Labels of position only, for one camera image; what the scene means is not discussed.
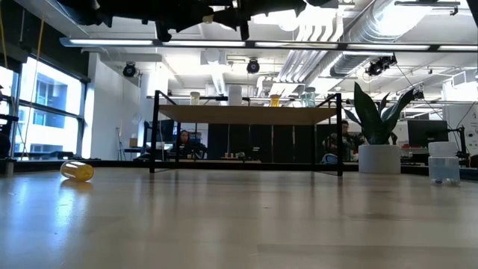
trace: ceiling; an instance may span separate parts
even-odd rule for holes
[[[55,0],[21,1],[16,0],[34,14],[47,14],[46,21],[68,37],[96,37],[96,38],[155,38],[153,23],[142,25],[133,19],[114,18],[113,27],[78,26],[71,19],[65,17],[59,10]],[[355,7],[344,11],[344,25],[350,23],[355,16],[369,3],[370,0],[355,0]],[[398,42],[404,43],[477,43],[478,31],[473,17],[465,0],[459,1],[459,13],[450,16],[450,8],[434,8],[412,30],[404,34]],[[249,23],[251,40],[294,40],[298,31],[283,31],[277,25],[262,25]],[[205,40],[239,40],[240,34],[236,31],[225,29],[218,24],[201,24],[186,29],[181,33],[171,32],[173,39],[205,39]],[[201,49],[165,49],[165,48],[120,48],[100,50],[107,52],[108,57],[102,58],[106,64],[119,72],[125,62],[118,58],[125,58],[129,54],[161,55],[175,74],[170,79],[170,88],[175,90],[204,88],[212,83],[211,75],[203,72],[200,66]],[[289,51],[285,50],[226,50],[227,62],[232,64],[230,71],[224,73],[226,84],[251,84],[256,85],[260,75],[278,73],[286,61]],[[257,58],[261,64],[261,73],[248,75],[246,64],[250,58]],[[458,72],[460,68],[477,67],[477,54],[443,54],[443,53],[397,53],[398,64],[411,83],[428,81],[425,83],[427,98],[440,96],[441,81],[448,79],[449,75]],[[138,67],[144,72],[156,68],[154,62],[139,63]],[[402,90],[409,86],[407,79],[398,68],[391,68],[380,77],[370,78],[364,74],[364,68],[359,68],[351,75],[356,79],[345,79],[338,86],[340,91],[347,94],[353,88],[353,83],[358,82],[362,88],[373,95]],[[326,93],[328,89],[319,89]]]

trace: clear container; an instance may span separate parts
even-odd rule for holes
[[[89,164],[79,161],[66,161],[61,165],[61,174],[77,182],[86,182],[93,177],[94,169]]]
[[[434,185],[459,185],[460,166],[453,142],[433,142],[428,145],[428,169]]]
[[[300,96],[300,103],[303,108],[315,108],[315,88],[308,87]]]
[[[270,106],[273,108],[278,108],[279,107],[279,98],[281,96],[279,94],[273,94],[270,96]]]
[[[191,105],[199,105],[199,97],[201,97],[201,93],[198,92],[191,92]]]

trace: yellow cup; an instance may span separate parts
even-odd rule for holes
[[[279,98],[281,96],[279,94],[273,94],[270,96],[270,106],[273,108],[278,108],[279,107]]]
[[[61,175],[77,182],[86,182],[95,173],[93,167],[79,161],[65,161],[61,165]]]

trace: wooden tabletop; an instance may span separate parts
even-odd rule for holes
[[[160,105],[179,123],[224,123],[310,126],[335,115],[334,108],[271,108],[213,105]]]

